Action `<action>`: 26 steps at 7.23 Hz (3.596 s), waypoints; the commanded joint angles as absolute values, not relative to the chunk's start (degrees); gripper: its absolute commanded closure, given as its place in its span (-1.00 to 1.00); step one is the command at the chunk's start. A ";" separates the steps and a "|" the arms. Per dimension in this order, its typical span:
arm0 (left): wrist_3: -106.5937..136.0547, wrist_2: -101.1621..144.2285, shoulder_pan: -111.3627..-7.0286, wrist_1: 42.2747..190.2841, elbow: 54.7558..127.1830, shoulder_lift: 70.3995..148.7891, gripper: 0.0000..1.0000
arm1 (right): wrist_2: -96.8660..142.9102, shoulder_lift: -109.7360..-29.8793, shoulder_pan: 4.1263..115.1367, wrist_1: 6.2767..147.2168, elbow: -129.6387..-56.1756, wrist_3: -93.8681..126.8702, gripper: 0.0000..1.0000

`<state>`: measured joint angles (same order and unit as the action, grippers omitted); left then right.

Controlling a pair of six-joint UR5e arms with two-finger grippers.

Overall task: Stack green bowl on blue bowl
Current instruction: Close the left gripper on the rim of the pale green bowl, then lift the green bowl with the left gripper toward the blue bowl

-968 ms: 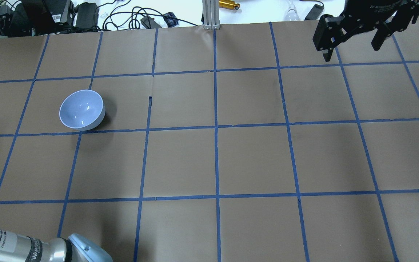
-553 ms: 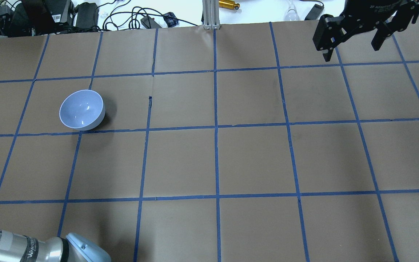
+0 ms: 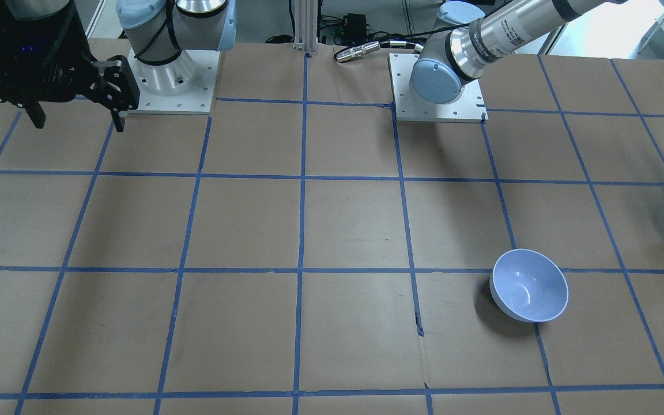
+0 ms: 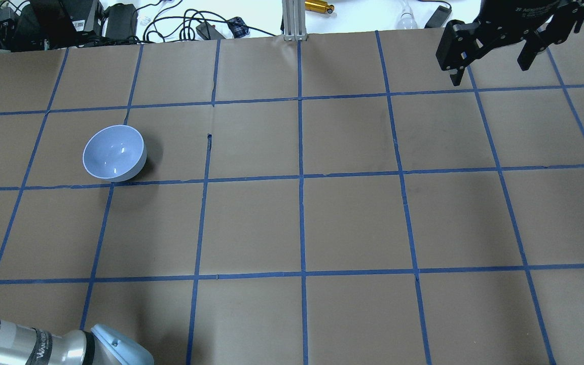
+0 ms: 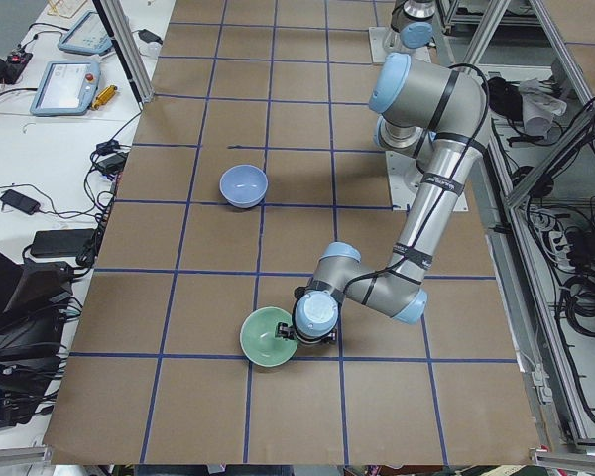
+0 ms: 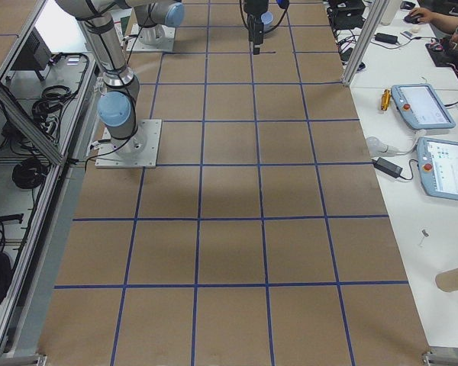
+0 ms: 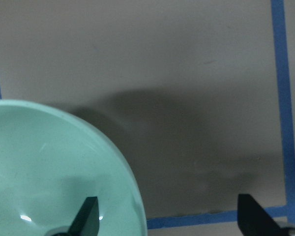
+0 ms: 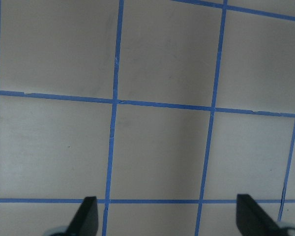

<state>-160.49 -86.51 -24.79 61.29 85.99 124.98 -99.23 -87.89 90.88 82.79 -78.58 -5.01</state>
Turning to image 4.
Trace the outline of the black idle gripper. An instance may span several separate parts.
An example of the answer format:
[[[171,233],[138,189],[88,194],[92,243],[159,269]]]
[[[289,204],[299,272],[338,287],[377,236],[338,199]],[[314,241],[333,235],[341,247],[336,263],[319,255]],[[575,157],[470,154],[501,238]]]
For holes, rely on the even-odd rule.
[[[526,40],[517,58],[522,71],[552,44],[565,42],[584,23],[584,1],[482,1],[477,21],[446,24],[436,60],[460,86],[464,69],[491,51]]]

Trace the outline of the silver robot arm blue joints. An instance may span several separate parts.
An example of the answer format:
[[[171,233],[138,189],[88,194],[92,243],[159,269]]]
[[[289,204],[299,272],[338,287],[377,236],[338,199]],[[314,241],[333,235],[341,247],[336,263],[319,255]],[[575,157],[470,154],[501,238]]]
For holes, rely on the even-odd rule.
[[[59,336],[0,319],[0,364],[154,363],[143,346],[106,325]]]

